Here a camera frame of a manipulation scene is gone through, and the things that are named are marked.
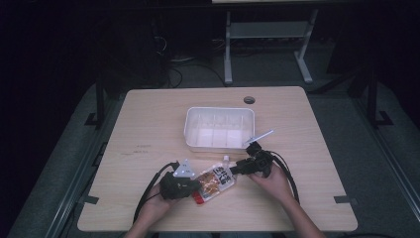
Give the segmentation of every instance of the hole in table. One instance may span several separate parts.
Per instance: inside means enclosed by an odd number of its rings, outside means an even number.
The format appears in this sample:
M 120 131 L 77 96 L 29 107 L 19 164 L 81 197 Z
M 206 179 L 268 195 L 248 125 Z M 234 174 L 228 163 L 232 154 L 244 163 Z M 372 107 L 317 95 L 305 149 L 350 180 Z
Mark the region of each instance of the hole in table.
M 256 102 L 256 99 L 251 96 L 244 97 L 244 102 L 247 104 L 254 104 Z

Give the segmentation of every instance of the gray carpet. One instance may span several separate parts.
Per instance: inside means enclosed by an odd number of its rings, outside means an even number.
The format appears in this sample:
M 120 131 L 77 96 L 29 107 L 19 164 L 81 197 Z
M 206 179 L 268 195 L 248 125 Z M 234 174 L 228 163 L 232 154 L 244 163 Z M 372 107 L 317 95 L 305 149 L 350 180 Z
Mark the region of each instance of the gray carpet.
M 299 85 L 306 90 L 315 89 L 337 75 L 326 74 L 333 44 L 312 44 L 306 61 L 314 83 L 303 82 L 293 50 L 297 45 L 280 45 L 265 49 L 248 57 L 233 56 L 232 86 L 283 86 Z M 223 56 L 196 59 L 175 66 L 182 73 L 179 87 L 221 87 Z M 173 83 L 180 77 L 170 72 Z M 353 233 L 381 233 L 393 237 L 420 237 L 419 221 L 410 209 L 398 186 L 385 156 L 374 139 L 372 127 L 361 113 L 360 102 L 347 96 L 349 82 L 345 82 L 324 95 L 309 95 L 309 101 L 331 152 L 347 195 L 352 199 L 359 228 Z M 393 126 L 381 126 L 378 132 L 398 159 L 413 185 L 420 191 L 420 133 L 398 105 L 393 93 L 379 85 L 378 110 L 386 111 Z M 83 160 L 88 160 L 85 174 L 77 194 L 89 190 L 91 164 L 102 143 L 106 142 L 124 101 L 106 99 L 107 121 L 100 130 L 84 126 L 89 113 L 95 112 L 95 88 L 92 86 L 80 101 L 66 129 L 52 152 L 37 185 L 28 198 L 9 237 L 45 237 L 75 172 Z M 124 233 L 85 233 L 77 229 L 77 219 L 82 209 L 75 204 L 73 212 L 61 230 L 61 237 L 120 237 Z M 326 233 L 338 237 L 340 233 Z M 293 232 L 287 237 L 295 237 Z

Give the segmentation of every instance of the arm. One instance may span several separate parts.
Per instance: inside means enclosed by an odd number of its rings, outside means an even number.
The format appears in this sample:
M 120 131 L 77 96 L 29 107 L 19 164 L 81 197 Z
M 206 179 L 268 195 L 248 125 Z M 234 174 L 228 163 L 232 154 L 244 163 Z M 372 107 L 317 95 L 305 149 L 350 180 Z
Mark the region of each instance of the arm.
M 284 172 L 272 164 L 268 178 L 250 175 L 250 179 L 271 194 L 284 208 L 299 237 L 325 237 L 300 204 L 294 199 Z
M 149 197 L 159 193 L 159 184 L 155 185 Z M 139 212 L 139 217 L 126 234 L 126 238 L 143 238 L 149 228 L 159 221 L 178 202 L 178 200 L 165 200 L 161 195 L 148 200 Z

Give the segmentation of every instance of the snack bag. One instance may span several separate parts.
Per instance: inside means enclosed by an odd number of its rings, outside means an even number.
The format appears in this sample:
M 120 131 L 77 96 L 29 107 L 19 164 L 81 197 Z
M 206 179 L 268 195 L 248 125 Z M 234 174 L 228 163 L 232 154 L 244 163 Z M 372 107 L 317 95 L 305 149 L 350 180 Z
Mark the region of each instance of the snack bag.
M 236 179 L 231 170 L 222 163 L 213 165 L 195 180 L 200 181 L 201 188 L 192 193 L 197 204 L 202 204 L 235 184 Z

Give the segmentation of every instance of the dark background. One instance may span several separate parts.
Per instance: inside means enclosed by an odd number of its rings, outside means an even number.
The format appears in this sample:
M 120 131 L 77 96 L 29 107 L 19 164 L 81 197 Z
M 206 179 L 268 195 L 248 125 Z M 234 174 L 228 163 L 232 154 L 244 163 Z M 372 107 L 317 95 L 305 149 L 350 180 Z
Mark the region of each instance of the dark background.
M 223 36 L 225 19 L 223 12 L 186 13 L 182 17 L 171 13 L 151 24 L 149 15 L 89 14 L 76 1 L 0 4 L 0 236 L 4 237 L 84 92 L 99 75 L 127 73 L 110 66 L 115 64 L 111 59 L 103 60 L 106 57 L 101 54 L 108 53 L 100 50 L 98 41 L 111 46 L 109 53 L 122 60 L 123 67 L 142 65 L 136 74 L 154 73 L 164 71 L 164 59 L 126 60 L 129 48 L 142 47 L 127 43 L 132 37 L 130 29 L 144 29 L 146 33 L 134 38 L 141 38 L 143 45 L 150 44 L 154 31 L 158 31 L 172 42 L 174 55 L 194 49 L 208 56 L 203 46 Z M 244 14 L 244 20 L 250 16 L 255 15 Z M 351 8 L 326 6 L 320 10 L 312 41 L 336 41 L 332 72 L 345 72 L 361 61 L 372 61 L 379 80 L 394 91 L 402 108 L 420 126 L 419 17 L 420 4 L 414 0 L 372 1 Z M 157 87 L 162 78 L 164 75 L 157 74 L 155 81 L 134 86 Z M 124 82 L 114 83 L 118 85 L 116 94 L 130 87 Z

